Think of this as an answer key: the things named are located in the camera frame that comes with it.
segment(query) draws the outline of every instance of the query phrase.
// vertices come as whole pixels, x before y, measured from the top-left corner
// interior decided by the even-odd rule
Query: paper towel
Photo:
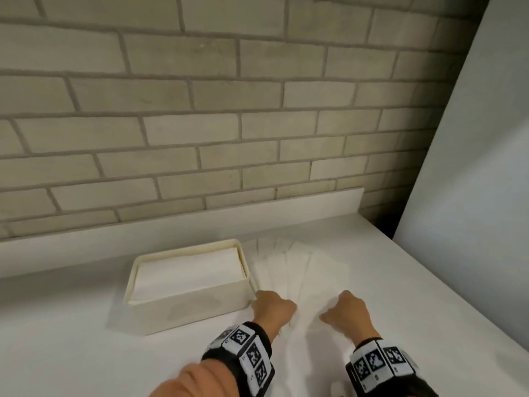
[[[237,248],[142,263],[130,300],[150,301],[244,279]]]

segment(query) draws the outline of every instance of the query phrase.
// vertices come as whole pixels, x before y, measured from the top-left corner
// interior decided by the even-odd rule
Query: white box
[[[244,279],[211,288],[172,295],[154,301],[130,300],[140,264],[178,256],[215,252],[228,248],[237,248]],[[257,288],[250,276],[241,244],[238,240],[226,240],[138,256],[132,265],[123,302],[133,311],[141,332],[147,335],[245,309],[254,299],[255,290]]]

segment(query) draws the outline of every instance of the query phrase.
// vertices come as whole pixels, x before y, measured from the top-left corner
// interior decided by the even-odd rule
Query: white table
[[[287,237],[350,265],[350,290],[379,332],[446,396],[528,396],[529,353],[358,214],[258,234]],[[132,257],[0,280],[0,395],[146,397],[248,310],[142,337],[121,299]],[[339,335],[274,342],[277,387],[326,396],[347,380]]]

